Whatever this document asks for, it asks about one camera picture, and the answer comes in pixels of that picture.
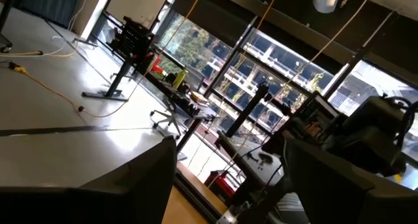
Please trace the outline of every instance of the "plug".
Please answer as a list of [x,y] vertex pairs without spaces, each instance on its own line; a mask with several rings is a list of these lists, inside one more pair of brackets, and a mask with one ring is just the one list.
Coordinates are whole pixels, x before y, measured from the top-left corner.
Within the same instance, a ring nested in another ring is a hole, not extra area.
[[16,64],[16,63],[14,63],[14,62],[10,62],[10,63],[8,63],[8,68],[10,69],[10,70],[12,70],[12,71],[14,71],[14,69],[16,68],[16,67],[19,67],[19,65],[18,64]]

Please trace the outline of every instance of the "wooden desk edge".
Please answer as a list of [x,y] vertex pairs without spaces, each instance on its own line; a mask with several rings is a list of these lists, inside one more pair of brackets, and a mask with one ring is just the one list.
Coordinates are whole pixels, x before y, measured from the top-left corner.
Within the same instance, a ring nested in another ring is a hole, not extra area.
[[227,211],[225,204],[209,190],[189,169],[181,162],[177,162],[177,168],[182,172],[183,176],[209,201],[209,203],[221,214]]

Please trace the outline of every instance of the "red object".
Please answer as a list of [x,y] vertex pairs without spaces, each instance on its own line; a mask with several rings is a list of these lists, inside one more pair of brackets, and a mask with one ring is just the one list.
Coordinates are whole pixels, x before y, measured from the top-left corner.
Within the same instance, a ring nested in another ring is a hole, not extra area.
[[154,63],[152,63],[151,71],[160,72],[161,74],[163,73],[163,69],[158,66],[158,63],[160,63],[160,61],[161,61],[161,57],[157,57]]
[[212,192],[219,193],[219,190],[223,193],[223,195],[226,195],[227,198],[231,198],[235,191],[229,186],[229,184],[226,182],[226,176],[227,173],[226,172],[222,172],[222,171],[212,171],[209,175],[209,177],[206,179],[206,181],[204,182],[204,184],[206,186],[209,186],[209,184],[216,178],[215,182],[212,184],[212,186],[210,187],[210,190]]

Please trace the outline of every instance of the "chair wheel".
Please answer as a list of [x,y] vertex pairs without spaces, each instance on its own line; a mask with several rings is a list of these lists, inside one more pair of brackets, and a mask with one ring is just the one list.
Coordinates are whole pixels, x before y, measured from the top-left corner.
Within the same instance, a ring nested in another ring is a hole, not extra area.
[[1,52],[1,53],[4,53],[4,54],[9,53],[11,50],[12,50],[12,48],[11,48],[11,47],[8,47],[8,46],[1,47],[1,48],[0,48],[0,52]]

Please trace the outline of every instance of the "green bottle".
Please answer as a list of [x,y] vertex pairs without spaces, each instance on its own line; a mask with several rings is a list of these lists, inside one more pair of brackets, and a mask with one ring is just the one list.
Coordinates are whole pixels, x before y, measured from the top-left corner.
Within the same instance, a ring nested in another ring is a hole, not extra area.
[[180,73],[177,74],[176,79],[172,83],[173,88],[177,89],[178,86],[180,86],[180,84],[183,82],[183,80],[187,76],[187,74],[188,74],[188,71],[185,70],[185,69],[180,71]]

